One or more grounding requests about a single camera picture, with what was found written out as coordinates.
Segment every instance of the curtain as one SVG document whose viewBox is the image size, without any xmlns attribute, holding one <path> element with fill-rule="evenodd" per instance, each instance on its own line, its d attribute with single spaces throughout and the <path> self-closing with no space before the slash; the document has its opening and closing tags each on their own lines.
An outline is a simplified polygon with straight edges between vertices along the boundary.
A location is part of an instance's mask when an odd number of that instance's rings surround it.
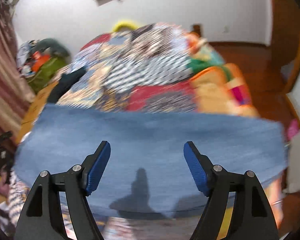
<svg viewBox="0 0 300 240">
<path fill-rule="evenodd" d="M 0 1 L 0 135 L 11 130 L 15 137 L 34 93 L 17 70 L 17 42 L 9 5 Z M 15 149 L 14 138 L 6 145 Z"/>
</svg>

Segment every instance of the blue fabric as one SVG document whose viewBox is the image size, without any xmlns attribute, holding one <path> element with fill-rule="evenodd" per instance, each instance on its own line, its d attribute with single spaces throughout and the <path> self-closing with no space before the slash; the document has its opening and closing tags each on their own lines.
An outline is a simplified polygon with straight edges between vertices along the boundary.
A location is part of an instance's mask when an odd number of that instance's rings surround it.
<svg viewBox="0 0 300 240">
<path fill-rule="evenodd" d="M 201 154 L 230 172 L 252 170 L 264 187 L 286 167 L 279 123 L 199 113 L 105 113 L 47 104 L 18 147 L 15 171 L 29 186 L 38 174 L 81 164 L 102 140 L 111 156 L 87 198 L 100 215 L 161 219 L 198 215 L 199 192 L 183 156 L 193 141 Z M 66 203 L 64 195 L 61 202 Z"/>
</svg>

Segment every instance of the wooden floor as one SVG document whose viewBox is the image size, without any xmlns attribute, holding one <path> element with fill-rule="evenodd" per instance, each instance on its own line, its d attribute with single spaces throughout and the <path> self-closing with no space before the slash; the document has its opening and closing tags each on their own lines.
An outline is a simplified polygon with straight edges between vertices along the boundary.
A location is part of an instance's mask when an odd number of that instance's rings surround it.
<svg viewBox="0 0 300 240">
<path fill-rule="evenodd" d="M 280 69 L 271 66 L 271 50 L 252 46 L 212 45 L 227 63 L 239 66 L 249 86 L 253 105 L 261 117 L 281 122 L 286 130 L 293 116 L 282 95 L 285 84 Z M 282 210 L 280 237 L 300 226 L 300 193 L 287 195 L 283 199 Z"/>
</svg>

